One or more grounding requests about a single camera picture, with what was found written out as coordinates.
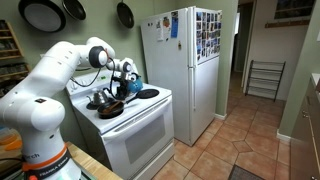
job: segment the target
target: oven door handle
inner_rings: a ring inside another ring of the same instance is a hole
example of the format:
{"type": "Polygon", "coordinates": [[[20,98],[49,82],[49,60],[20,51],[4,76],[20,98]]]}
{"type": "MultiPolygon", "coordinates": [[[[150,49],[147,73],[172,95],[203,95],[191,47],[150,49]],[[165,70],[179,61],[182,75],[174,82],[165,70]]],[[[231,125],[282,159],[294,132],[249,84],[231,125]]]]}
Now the oven door handle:
{"type": "Polygon", "coordinates": [[[160,102],[158,107],[152,107],[151,109],[139,114],[138,116],[129,119],[122,125],[112,129],[106,134],[102,135],[103,140],[110,140],[124,134],[128,129],[136,126],[147,125],[150,121],[153,121],[156,117],[164,113],[165,107],[172,102],[172,97],[168,97],[164,101],[160,102]]]}

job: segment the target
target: white stove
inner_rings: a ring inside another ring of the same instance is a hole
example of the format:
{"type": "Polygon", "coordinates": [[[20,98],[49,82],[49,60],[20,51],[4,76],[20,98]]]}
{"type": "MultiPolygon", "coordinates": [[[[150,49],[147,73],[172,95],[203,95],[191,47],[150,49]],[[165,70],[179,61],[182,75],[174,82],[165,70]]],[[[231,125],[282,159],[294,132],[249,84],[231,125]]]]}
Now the white stove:
{"type": "MultiPolygon", "coordinates": [[[[90,73],[75,79],[89,84],[95,76],[90,73]]],[[[171,90],[143,84],[143,89],[156,89],[159,94],[126,104],[135,97],[133,94],[123,101],[120,115],[101,119],[97,110],[89,110],[87,105],[93,99],[93,89],[109,88],[110,78],[111,71],[104,70],[89,87],[72,81],[67,84],[88,153],[123,179],[150,179],[174,153],[171,90]]],[[[118,85],[113,83],[114,94],[118,85]]]]}

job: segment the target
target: doorway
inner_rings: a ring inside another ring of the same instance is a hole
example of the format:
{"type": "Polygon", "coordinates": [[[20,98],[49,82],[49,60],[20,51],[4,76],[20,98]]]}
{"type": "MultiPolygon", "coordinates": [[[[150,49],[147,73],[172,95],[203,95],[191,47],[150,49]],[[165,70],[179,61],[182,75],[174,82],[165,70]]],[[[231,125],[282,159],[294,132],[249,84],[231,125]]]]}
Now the doorway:
{"type": "Polygon", "coordinates": [[[239,27],[234,36],[229,91],[243,93],[243,78],[249,49],[253,2],[238,6],[239,27]]]}

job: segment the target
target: stove control panel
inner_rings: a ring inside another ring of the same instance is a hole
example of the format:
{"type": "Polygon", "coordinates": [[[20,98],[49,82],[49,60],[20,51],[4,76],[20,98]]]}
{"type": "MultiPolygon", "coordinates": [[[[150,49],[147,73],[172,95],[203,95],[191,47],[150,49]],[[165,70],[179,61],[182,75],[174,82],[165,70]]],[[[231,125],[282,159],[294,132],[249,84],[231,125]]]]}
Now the stove control panel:
{"type": "Polygon", "coordinates": [[[111,80],[111,75],[112,75],[112,71],[109,71],[106,69],[106,70],[101,70],[98,76],[97,76],[97,72],[77,76],[74,79],[80,85],[73,82],[72,80],[69,80],[66,86],[67,92],[69,96],[72,96],[85,91],[91,91],[91,89],[93,88],[108,87],[111,80]],[[95,81],[90,86],[88,86],[96,76],[97,78],[95,79],[95,81]]]}

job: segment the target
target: baseboard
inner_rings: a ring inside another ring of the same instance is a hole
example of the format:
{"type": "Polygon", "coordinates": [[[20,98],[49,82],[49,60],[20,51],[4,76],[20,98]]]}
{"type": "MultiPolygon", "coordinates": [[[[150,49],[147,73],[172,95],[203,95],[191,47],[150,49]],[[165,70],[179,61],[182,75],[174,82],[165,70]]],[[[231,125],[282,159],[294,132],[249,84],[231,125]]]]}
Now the baseboard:
{"type": "Polygon", "coordinates": [[[282,140],[284,143],[286,144],[290,144],[290,141],[291,141],[291,137],[290,136],[286,136],[286,135],[283,135],[283,134],[280,134],[279,133],[279,129],[277,129],[277,138],[282,140]]]}
{"type": "Polygon", "coordinates": [[[221,120],[225,120],[226,117],[227,117],[227,115],[222,116],[222,115],[220,115],[220,114],[215,114],[214,117],[215,117],[215,118],[218,118],[218,119],[221,119],[221,120]]]}

